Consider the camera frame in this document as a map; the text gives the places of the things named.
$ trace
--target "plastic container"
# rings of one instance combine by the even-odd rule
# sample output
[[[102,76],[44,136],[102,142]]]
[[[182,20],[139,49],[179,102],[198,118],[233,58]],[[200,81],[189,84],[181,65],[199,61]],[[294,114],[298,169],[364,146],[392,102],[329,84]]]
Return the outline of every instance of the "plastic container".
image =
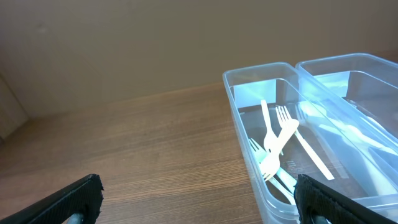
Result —
[[[368,139],[355,139],[357,131],[376,133],[374,127],[358,119],[349,104],[308,73],[300,73],[287,63],[272,63],[225,72],[224,84],[231,104],[234,125],[248,168],[254,195],[264,223],[297,223],[297,207],[269,182],[265,183],[249,146],[249,138],[262,145],[266,134],[260,102],[268,103],[272,129],[280,126],[275,106],[286,106],[291,117],[301,113],[298,130],[329,168],[334,180],[327,180],[304,151],[295,136],[284,147],[280,166],[290,175],[307,174],[362,205],[394,221],[398,220],[398,175],[380,156],[379,151],[393,154],[395,149],[366,148]]]
[[[349,54],[300,62],[296,68],[314,76],[357,125],[370,126],[362,133],[368,147],[377,150],[380,166],[391,166],[398,176],[398,65],[369,54]]]

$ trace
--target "plastic fork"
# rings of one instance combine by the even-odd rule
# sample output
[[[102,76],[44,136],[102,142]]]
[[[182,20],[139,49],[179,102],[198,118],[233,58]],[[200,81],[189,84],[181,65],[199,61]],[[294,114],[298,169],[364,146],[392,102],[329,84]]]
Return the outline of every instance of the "plastic fork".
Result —
[[[269,180],[277,173],[280,167],[279,153],[286,145],[290,137],[292,137],[294,132],[297,130],[299,124],[299,121],[296,119],[290,119],[286,121],[284,127],[279,133],[279,136],[277,137],[277,140],[272,144],[271,153],[268,154],[268,156],[260,163],[259,167],[265,181]]]
[[[266,129],[267,133],[264,138],[264,149],[268,150],[273,147],[273,143],[276,141],[277,136],[275,135],[274,131],[272,130],[271,127],[271,119],[269,117],[269,111],[268,111],[268,106],[267,106],[267,101],[266,100],[261,100],[261,110],[262,110],[262,116],[264,117],[264,121],[266,122]]]
[[[256,158],[257,162],[260,164],[262,160],[270,153],[269,151],[264,150],[254,139],[249,140],[250,147],[254,151],[254,157]],[[294,193],[294,186],[296,185],[297,181],[288,173],[286,172],[283,168],[279,168],[278,171],[276,172],[276,175],[279,177],[279,179],[285,184],[287,190],[290,191],[290,193]]]
[[[264,156],[267,156],[267,153],[265,152],[265,150],[263,150],[263,148],[258,148],[256,145],[257,143],[255,142],[255,140],[250,139],[249,140],[250,143],[250,148],[253,150],[254,152],[254,157],[256,158],[256,161],[258,163],[260,163],[262,161],[261,158],[263,158]],[[275,178],[270,178],[269,182],[275,186],[283,195],[285,195],[285,197],[287,198],[287,200],[290,202],[290,204],[295,205],[296,202],[294,200],[293,194],[291,192],[289,192],[288,190],[286,190],[284,188],[284,186],[282,186],[282,184],[280,184],[278,182],[278,180],[276,180]]]
[[[296,108],[298,120],[301,120],[303,122],[303,119],[305,120],[305,117],[303,116],[303,114],[299,113],[297,106],[295,108]],[[283,129],[285,126],[288,125],[288,122],[292,119],[292,117],[290,116],[290,113],[287,110],[286,106],[283,106],[283,107],[277,106],[276,109],[277,109],[276,114],[278,117],[279,124],[280,124],[281,128]],[[312,161],[315,163],[315,165],[317,165],[318,169],[322,172],[322,174],[328,180],[333,180],[335,178],[333,176],[333,174],[331,174],[329,169],[326,167],[326,165],[323,163],[323,161],[319,158],[319,156],[316,154],[316,152],[312,149],[312,147],[309,145],[309,143],[299,133],[299,131],[296,130],[296,132],[294,132],[294,134],[296,135],[298,141],[303,146],[303,148],[305,149],[307,154],[311,157]]]

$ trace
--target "wooden table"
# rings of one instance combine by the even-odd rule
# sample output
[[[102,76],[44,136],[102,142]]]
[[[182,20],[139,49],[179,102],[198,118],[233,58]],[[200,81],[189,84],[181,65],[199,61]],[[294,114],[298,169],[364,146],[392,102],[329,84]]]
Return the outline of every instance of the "wooden table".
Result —
[[[221,83],[28,122],[0,149],[0,218],[90,173],[97,223],[262,223]]]

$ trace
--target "cutlery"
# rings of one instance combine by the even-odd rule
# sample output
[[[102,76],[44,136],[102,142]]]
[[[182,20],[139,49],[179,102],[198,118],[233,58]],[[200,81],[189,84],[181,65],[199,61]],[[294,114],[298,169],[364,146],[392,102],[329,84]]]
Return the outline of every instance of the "cutlery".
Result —
[[[295,107],[295,109],[296,109],[298,120],[303,120],[303,119],[305,120],[303,115],[301,113],[299,113],[297,107]],[[288,125],[287,122],[292,119],[292,117],[290,116],[290,113],[287,110],[286,106],[283,106],[283,107],[277,106],[277,117],[278,117],[278,121],[279,121],[279,124],[280,124],[282,129],[285,126],[287,126]],[[319,156],[316,154],[316,152],[312,149],[312,147],[309,145],[309,143],[299,133],[299,131],[296,130],[296,132],[294,132],[294,134],[296,135],[298,141],[303,146],[303,148],[305,149],[307,154],[311,157],[312,161],[315,163],[315,165],[317,165],[319,170],[322,172],[322,174],[328,180],[333,180],[335,178],[333,176],[333,174],[331,174],[329,169],[326,167],[326,165],[323,163],[323,161],[319,158]]]
[[[264,117],[264,121],[266,122],[266,129],[267,133],[264,138],[264,149],[271,149],[273,148],[273,143],[276,142],[277,136],[275,135],[274,131],[272,130],[271,127],[271,119],[269,117],[269,111],[268,111],[268,106],[267,106],[267,101],[266,100],[261,100],[261,110],[262,110],[262,116]]]
[[[254,151],[254,157],[256,158],[257,162],[260,164],[261,161],[264,160],[264,158],[270,152],[265,151],[254,139],[250,139],[249,143],[250,143],[250,147]],[[290,193],[294,193],[294,186],[296,185],[297,181],[281,167],[278,169],[276,175],[285,184],[285,186],[290,191]]]
[[[272,144],[271,153],[267,155],[265,159],[259,164],[261,172],[265,181],[273,177],[280,167],[279,154],[282,148],[286,145],[287,141],[292,137],[294,132],[299,126],[299,121],[296,119],[290,119],[285,122],[284,127],[279,133],[278,138]]]

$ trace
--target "beige wall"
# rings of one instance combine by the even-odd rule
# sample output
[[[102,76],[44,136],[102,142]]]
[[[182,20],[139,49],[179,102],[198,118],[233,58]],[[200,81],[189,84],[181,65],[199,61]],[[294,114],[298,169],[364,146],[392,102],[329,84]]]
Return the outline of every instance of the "beige wall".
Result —
[[[0,137],[5,139],[27,121],[27,115],[0,76]]]
[[[29,116],[398,49],[397,0],[2,0],[0,72]]]

